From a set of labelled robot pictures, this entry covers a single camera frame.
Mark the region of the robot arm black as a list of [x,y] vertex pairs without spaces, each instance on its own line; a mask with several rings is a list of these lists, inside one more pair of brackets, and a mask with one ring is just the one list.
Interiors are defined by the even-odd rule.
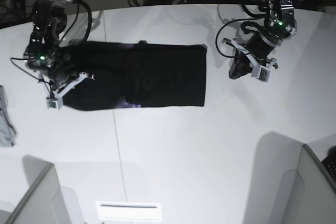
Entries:
[[267,82],[271,69],[278,69],[277,59],[269,55],[297,33],[293,0],[265,0],[258,6],[259,14],[249,11],[245,0],[239,0],[239,3],[249,16],[238,19],[240,29],[250,38],[243,44],[236,39],[223,39],[235,49],[229,78],[236,80],[249,74],[254,79]]
[[88,14],[88,26],[82,41],[89,37],[92,26],[90,6],[83,0],[36,0],[33,7],[33,31],[23,55],[26,67],[39,73],[38,80],[46,83],[47,102],[56,106],[63,96],[88,78],[75,70],[71,54],[60,44],[70,31],[67,28],[66,4],[83,6]]

